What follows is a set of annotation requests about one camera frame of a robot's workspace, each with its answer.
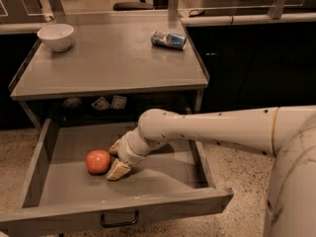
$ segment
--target speckled floor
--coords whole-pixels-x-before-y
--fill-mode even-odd
[[[88,8],[98,11],[101,4],[111,9],[116,1],[63,0],[63,4],[69,12],[88,11]],[[181,0],[180,7],[197,3],[198,0]],[[34,128],[0,130],[0,213],[10,212],[17,206],[38,136],[39,132]],[[222,214],[64,236],[262,236],[267,188],[274,159],[211,144],[204,144],[203,147],[216,186],[219,189],[232,188],[235,194]]]

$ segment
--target drawer handle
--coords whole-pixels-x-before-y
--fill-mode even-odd
[[[137,223],[137,221],[138,221],[138,210],[135,212],[135,217],[134,217],[134,219],[132,221],[107,224],[105,222],[105,219],[106,219],[105,215],[102,214],[101,215],[101,225],[104,228],[112,228],[112,227],[121,227],[121,226],[126,226],[126,225],[133,225],[133,224]]]

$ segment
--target drawer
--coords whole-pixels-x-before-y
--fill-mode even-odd
[[[130,121],[61,127],[48,118],[19,209],[0,215],[0,231],[41,236],[223,211],[233,192],[214,187],[200,143],[172,141],[117,182],[90,175],[87,152],[110,148],[135,126]]]

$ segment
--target apple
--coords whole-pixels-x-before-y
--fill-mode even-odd
[[[86,155],[86,165],[90,174],[104,174],[111,167],[111,155],[106,150],[92,150]]]

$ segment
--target desk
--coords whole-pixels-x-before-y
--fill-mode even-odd
[[[67,15],[65,21],[75,29],[73,47],[56,53],[41,44],[11,87],[12,99],[27,102],[182,90],[197,90],[201,96],[207,87],[207,72],[189,40],[184,51],[151,44],[155,30],[186,35],[176,13],[80,14]]]

